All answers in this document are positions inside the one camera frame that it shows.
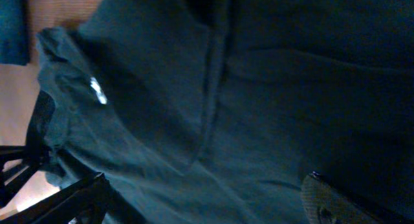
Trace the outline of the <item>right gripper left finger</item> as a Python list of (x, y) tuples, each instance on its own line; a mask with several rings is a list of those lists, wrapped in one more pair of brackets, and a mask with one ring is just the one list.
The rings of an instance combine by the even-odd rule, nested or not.
[(110, 200), (109, 181), (100, 173), (2, 220), (1, 224), (101, 224)]

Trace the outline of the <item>dark teal t-shirt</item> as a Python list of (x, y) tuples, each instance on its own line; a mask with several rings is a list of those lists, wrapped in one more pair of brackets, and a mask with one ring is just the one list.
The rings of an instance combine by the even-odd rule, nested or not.
[(103, 0), (38, 33), (47, 180), (106, 223), (308, 223), (316, 173), (413, 219), (413, 0)]

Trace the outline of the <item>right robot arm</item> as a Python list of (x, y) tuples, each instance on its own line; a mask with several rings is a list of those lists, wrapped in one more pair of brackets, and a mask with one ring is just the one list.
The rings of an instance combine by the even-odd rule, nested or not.
[[(1, 147), (1, 206), (7, 206), (48, 162), (48, 150)], [(316, 173), (305, 178), (301, 191), (310, 223), (409, 223), (398, 214), (335, 189)], [(1, 223), (102, 223), (114, 205), (114, 197), (115, 192), (104, 174), (91, 175)]]

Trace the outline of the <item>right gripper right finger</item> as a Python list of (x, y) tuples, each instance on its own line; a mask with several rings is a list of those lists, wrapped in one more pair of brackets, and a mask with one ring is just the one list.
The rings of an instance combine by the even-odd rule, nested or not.
[(344, 192), (316, 172), (301, 186), (303, 208), (310, 224), (413, 224), (413, 220)]

